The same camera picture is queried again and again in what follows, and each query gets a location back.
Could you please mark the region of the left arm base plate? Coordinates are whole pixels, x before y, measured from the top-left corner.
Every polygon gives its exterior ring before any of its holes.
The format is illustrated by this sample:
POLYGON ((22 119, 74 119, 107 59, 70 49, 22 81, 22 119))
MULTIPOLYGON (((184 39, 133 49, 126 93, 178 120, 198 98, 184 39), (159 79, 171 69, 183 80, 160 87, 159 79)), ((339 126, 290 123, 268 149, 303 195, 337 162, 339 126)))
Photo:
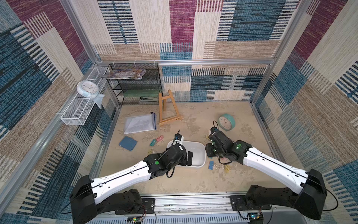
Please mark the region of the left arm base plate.
POLYGON ((142 203, 135 205, 129 210, 117 210, 116 215, 153 214, 155 209, 155 198, 141 198, 142 203))

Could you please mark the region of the blue binder clip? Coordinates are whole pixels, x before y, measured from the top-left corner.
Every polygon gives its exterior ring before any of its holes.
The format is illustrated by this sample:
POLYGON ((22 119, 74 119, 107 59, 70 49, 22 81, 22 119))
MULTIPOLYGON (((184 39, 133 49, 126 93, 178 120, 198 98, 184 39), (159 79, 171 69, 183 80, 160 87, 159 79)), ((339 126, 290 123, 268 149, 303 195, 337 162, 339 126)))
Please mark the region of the blue binder clip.
POLYGON ((209 170, 216 170, 218 168, 219 168, 219 165, 217 164, 217 162, 214 162, 214 161, 209 162, 209 165, 208 165, 209 170))

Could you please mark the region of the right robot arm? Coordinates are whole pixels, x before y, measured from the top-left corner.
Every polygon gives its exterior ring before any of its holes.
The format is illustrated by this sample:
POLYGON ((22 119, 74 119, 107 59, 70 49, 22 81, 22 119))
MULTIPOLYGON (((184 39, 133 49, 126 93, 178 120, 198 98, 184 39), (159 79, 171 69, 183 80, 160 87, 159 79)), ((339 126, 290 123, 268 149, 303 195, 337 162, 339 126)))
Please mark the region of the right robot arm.
POLYGON ((244 198, 247 207, 279 205, 293 208, 307 218, 321 219, 330 191, 319 171, 297 169, 264 154, 247 142, 233 141, 219 130, 216 121, 208 138, 211 141, 206 145, 208 157, 225 158, 227 164, 237 162, 246 165, 284 184, 283 188, 251 185, 244 198))

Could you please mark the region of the teal binder clip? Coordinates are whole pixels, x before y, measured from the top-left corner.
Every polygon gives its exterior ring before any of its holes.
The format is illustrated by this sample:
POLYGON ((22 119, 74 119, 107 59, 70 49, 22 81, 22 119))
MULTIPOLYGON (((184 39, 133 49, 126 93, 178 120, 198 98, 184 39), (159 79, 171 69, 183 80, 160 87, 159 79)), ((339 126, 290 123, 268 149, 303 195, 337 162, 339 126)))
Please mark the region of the teal binder clip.
POLYGON ((153 147, 155 146, 157 143, 157 140, 156 139, 153 139, 152 142, 150 143, 150 146, 153 147))

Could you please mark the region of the white plastic storage box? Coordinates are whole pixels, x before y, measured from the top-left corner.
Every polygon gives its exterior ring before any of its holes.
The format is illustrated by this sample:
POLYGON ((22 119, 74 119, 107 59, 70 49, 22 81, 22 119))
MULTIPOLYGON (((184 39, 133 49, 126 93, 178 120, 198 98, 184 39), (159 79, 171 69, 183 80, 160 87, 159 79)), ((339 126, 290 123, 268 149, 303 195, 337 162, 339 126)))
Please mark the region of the white plastic storage box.
POLYGON ((190 168, 199 169, 206 163, 206 150, 205 146, 200 142, 182 141, 181 143, 187 151, 193 152, 192 165, 190 168))

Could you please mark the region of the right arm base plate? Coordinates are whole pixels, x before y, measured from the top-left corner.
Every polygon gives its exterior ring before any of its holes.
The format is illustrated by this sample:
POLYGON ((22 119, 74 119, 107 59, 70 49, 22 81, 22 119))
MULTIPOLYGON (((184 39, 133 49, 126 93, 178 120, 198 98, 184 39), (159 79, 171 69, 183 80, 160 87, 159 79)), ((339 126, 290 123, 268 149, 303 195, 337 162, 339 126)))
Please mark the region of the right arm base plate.
POLYGON ((261 207, 256 205, 249 205, 247 207, 246 201, 244 199, 244 195, 233 195, 230 196, 229 199, 233 211, 258 211, 260 209, 264 211, 271 210, 270 205, 263 205, 261 207))

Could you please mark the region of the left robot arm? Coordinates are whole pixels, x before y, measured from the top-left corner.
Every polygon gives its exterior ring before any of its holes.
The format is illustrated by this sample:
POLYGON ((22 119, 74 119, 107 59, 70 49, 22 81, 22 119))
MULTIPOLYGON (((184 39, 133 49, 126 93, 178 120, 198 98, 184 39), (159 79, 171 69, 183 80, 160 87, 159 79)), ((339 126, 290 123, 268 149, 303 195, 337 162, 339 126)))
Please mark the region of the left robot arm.
POLYGON ((94 179, 90 179, 88 175, 81 177, 70 195, 73 223, 85 224, 98 214, 108 211, 139 213, 142 201, 138 191, 120 191, 137 183, 168 175, 178 165, 191 166, 194 154, 185 149, 182 139, 182 135, 176 133, 170 147, 164 152, 150 154, 122 171, 94 179))

